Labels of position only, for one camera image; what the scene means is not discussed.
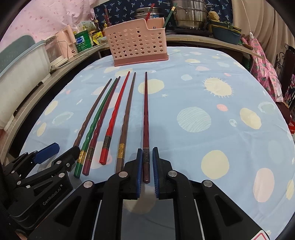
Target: stainless steel pot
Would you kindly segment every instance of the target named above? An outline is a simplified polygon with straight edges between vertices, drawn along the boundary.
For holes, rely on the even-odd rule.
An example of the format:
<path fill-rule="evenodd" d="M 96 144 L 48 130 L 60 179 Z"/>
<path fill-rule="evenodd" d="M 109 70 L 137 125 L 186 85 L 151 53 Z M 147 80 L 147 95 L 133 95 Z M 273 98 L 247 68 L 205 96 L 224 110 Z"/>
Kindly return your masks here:
<path fill-rule="evenodd" d="M 178 28 L 205 30 L 207 7 L 212 7 L 213 4 L 206 4 L 202 0 L 172 0 L 174 3 L 177 3 L 173 14 Z"/>
<path fill-rule="evenodd" d="M 142 7 L 136 9 L 135 19 L 145 18 L 149 10 L 150 7 Z M 152 12 L 150 13 L 149 19 L 158 17 L 164 17 L 164 14 L 162 13 L 162 9 L 160 7 L 154 7 L 152 9 Z"/>

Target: blue gripper pad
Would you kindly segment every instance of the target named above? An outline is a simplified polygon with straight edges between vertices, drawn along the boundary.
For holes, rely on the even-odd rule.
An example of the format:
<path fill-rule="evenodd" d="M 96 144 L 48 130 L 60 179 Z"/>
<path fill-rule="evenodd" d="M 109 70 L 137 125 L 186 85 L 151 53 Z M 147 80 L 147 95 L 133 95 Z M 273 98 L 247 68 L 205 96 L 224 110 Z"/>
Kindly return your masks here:
<path fill-rule="evenodd" d="M 137 157 L 136 159 L 138 159 L 139 164 L 138 164 L 138 172 L 137 172 L 137 182 L 136 182 L 136 197 L 140 196 L 140 192 L 141 192 L 141 179 L 142 179 L 142 155 L 143 155 L 143 151 L 142 149 L 138 149 L 137 151 Z"/>
<path fill-rule="evenodd" d="M 153 148 L 153 171 L 154 171 L 154 183 L 155 183 L 156 198 L 159 198 L 159 172 L 158 172 L 155 148 Z"/>
<path fill-rule="evenodd" d="M 55 142 L 38 151 L 34 158 L 34 163 L 41 164 L 59 152 L 59 145 Z"/>

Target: green chopstick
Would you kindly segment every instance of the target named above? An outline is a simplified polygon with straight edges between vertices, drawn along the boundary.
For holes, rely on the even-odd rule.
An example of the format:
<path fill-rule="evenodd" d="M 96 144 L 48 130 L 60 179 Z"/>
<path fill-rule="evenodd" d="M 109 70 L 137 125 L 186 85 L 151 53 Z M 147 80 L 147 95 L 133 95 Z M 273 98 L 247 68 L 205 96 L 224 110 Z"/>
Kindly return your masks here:
<path fill-rule="evenodd" d="M 177 3 L 174 3 L 174 5 L 173 5 L 173 7 L 171 8 L 171 11 L 169 12 L 169 15 L 168 15 L 168 17 L 166 18 L 166 21 L 165 21 L 165 23 L 164 23 L 164 25 L 163 25 L 162 28 L 166 27 L 166 25 L 167 25 L 167 23 L 168 23 L 168 21 L 169 21 L 169 19 L 170 19 L 170 17 L 171 17 L 171 15 L 172 15 L 172 13 L 173 13 L 173 11 L 174 11 L 174 9 L 175 9 L 176 6 L 177 6 Z"/>
<path fill-rule="evenodd" d="M 114 85 L 115 85 L 115 83 L 117 81 L 118 81 L 118 78 L 115 79 L 115 81 L 113 82 L 113 84 L 110 87 L 109 91 L 107 92 L 106 96 L 104 97 L 104 100 L 102 101 L 99 109 L 97 110 L 97 113 L 96 113 L 96 115 L 94 117 L 94 120 L 93 120 L 93 122 L 92 122 L 92 124 L 90 126 L 90 129 L 89 129 L 89 131 L 88 131 L 88 133 L 86 135 L 86 139 L 85 139 L 85 141 L 83 143 L 83 146 L 81 148 L 80 155 L 79 155 L 79 158 L 77 160 L 77 164 L 76 164 L 76 168 L 75 168 L 75 172 L 74 172 L 74 177 L 76 177 L 76 178 L 80 178 L 82 167 L 83 167 L 84 160 L 85 160 L 85 157 L 86 157 L 86 151 L 87 151 L 87 149 L 89 147 L 90 139 L 91 139 L 91 137 L 93 135 L 94 128 L 95 128 L 95 126 L 97 124 L 97 121 L 98 121 L 98 119 L 100 117 L 102 109 L 104 108 L 104 105 L 106 104 L 106 101 L 107 101 L 107 99 L 108 99 L 108 97 L 109 97 L 109 95 L 110 95 L 110 93 L 111 93 L 112 89 L 114 88 Z"/>

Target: perforated plastic basket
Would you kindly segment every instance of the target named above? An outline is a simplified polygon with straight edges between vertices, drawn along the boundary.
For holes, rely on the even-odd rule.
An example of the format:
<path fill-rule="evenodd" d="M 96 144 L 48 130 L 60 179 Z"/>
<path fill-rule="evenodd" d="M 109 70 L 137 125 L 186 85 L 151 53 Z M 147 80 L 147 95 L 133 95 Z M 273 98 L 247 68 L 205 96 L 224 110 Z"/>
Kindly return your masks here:
<path fill-rule="evenodd" d="M 106 28 L 115 66 L 168 60 L 163 24 L 164 18 L 142 18 Z"/>

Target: bottle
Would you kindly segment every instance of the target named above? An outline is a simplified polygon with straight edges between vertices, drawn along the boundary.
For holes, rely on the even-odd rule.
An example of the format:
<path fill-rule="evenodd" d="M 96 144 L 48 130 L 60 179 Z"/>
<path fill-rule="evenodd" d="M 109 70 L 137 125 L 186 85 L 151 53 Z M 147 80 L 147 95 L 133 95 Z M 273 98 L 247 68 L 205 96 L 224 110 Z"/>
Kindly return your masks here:
<path fill-rule="evenodd" d="M 104 28 L 102 29 L 102 34 L 103 34 L 104 36 L 106 36 L 106 34 L 104 33 L 104 30 L 105 30 L 107 27 L 108 27 L 108 25 L 107 25 L 106 23 L 104 23 Z"/>
<path fill-rule="evenodd" d="M 101 32 L 100 27 L 99 27 L 99 25 L 98 25 L 98 20 L 95 20 L 95 21 L 94 21 L 94 25 L 95 25 L 95 27 L 96 27 L 96 31 L 97 31 L 97 32 Z"/>

